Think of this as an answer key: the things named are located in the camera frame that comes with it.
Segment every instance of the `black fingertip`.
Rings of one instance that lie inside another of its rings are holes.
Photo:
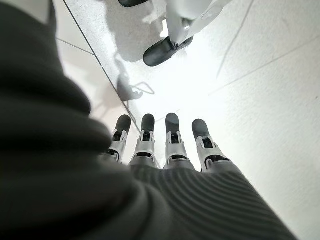
[[[145,133],[155,131],[155,117],[151,114],[146,114],[142,118],[141,131]]]
[[[118,122],[116,123],[115,129],[117,129],[117,132],[122,133],[122,131],[126,131],[126,133],[129,133],[131,126],[131,118],[128,115],[122,115],[119,117]]]
[[[193,121],[192,131],[195,140],[197,140],[198,137],[207,137],[210,135],[208,126],[202,119],[196,119]]]
[[[166,132],[176,134],[180,132],[179,118],[175,113],[169,113],[165,118]]]

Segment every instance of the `black fingertip pad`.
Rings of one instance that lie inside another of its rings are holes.
[[[125,8],[131,8],[147,1],[148,0],[119,0],[119,3]]]
[[[131,126],[131,118],[128,115],[122,115],[119,117],[118,122],[116,123],[115,129],[117,132],[122,133],[122,131],[126,131],[129,133]]]
[[[141,131],[145,133],[155,131],[155,117],[151,114],[146,114],[142,118]]]
[[[208,126],[202,119],[196,119],[193,121],[192,131],[195,140],[197,140],[198,137],[207,137],[210,135]]]
[[[165,118],[166,132],[176,134],[180,132],[179,118],[175,113],[169,113]]]

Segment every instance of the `white floor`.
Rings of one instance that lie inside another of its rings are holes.
[[[191,124],[204,119],[289,228],[300,239],[319,239],[320,1],[234,0],[190,47],[155,68],[142,56],[166,35],[164,0],[133,8],[117,0],[65,0],[92,49],[65,3],[54,2],[64,69],[89,96],[92,117],[113,129],[127,113],[120,98],[138,126],[153,114],[163,165],[165,117],[176,112],[197,170]],[[127,159],[137,137],[133,127]]]

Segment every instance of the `robotic hand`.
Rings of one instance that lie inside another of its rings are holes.
[[[124,7],[133,7],[147,0],[119,2]],[[145,52],[144,63],[155,67],[189,46],[194,35],[216,19],[230,2],[231,0],[168,0],[166,13],[169,36]]]
[[[166,143],[164,169],[185,168],[195,170],[190,162],[184,141],[181,137],[179,118],[176,114],[170,113],[166,116]],[[130,130],[131,119],[128,115],[122,115],[116,124],[112,135],[112,144],[108,154],[118,162],[122,162],[122,156],[127,144],[127,137]],[[159,168],[159,163],[155,156],[155,118],[151,114],[146,114],[142,119],[140,136],[137,140],[135,152],[130,162],[130,166],[143,165]],[[202,166],[202,172],[214,172],[215,162],[230,162],[221,152],[218,145],[210,136],[207,124],[201,119],[192,123],[193,135],[195,138],[197,152]]]
[[[129,116],[119,118],[109,151],[111,161],[121,162],[130,123]],[[136,180],[152,186],[167,201],[173,232],[178,236],[171,236],[173,239],[295,239],[237,166],[221,152],[203,120],[192,123],[201,172],[188,158],[178,116],[168,114],[165,124],[164,168],[159,169],[155,157],[155,119],[151,114],[142,119],[129,167]]]

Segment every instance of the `ribbed fabric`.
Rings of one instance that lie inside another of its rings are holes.
[[[295,239],[239,172],[131,169],[168,201],[181,239]]]

